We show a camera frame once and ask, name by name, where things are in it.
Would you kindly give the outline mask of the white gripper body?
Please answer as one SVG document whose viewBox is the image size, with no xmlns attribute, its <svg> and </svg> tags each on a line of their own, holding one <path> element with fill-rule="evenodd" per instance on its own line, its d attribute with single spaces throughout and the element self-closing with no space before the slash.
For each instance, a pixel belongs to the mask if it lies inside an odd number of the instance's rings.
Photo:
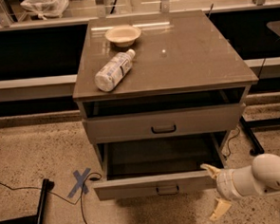
<svg viewBox="0 0 280 224">
<path fill-rule="evenodd" d="M 257 180 L 251 166 L 240 169 L 221 170 L 216 178 L 216 188 L 227 200 L 239 199 L 244 196 L 262 196 L 266 186 Z"/>
</svg>

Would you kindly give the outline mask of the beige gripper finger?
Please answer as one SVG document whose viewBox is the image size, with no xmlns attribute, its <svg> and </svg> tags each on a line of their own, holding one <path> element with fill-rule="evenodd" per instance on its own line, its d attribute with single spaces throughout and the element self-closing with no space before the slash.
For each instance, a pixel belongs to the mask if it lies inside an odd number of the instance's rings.
<svg viewBox="0 0 280 224">
<path fill-rule="evenodd" d="M 209 217 L 211 221 L 220 219 L 220 217 L 226 214 L 232 207 L 232 203 L 230 200 L 226 200 L 220 197 L 217 197 L 215 199 L 215 203 L 216 205 L 213 209 L 211 216 Z"/>
<path fill-rule="evenodd" d="M 221 170 L 213 165 L 202 163 L 200 168 L 207 171 L 211 179 L 217 179 L 217 177 L 221 174 Z"/>
</svg>

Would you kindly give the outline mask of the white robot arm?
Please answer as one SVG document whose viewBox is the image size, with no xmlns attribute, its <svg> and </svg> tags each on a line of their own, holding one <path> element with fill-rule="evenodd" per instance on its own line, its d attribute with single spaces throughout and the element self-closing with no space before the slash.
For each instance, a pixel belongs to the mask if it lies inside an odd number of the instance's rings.
<svg viewBox="0 0 280 224">
<path fill-rule="evenodd" d="M 233 200 L 244 196 L 280 195 L 280 156 L 275 154 L 258 155 L 250 165 L 238 169 L 219 169 L 205 163 L 200 167 L 215 180 L 220 194 L 209 217 L 212 221 L 226 214 Z"/>
</svg>

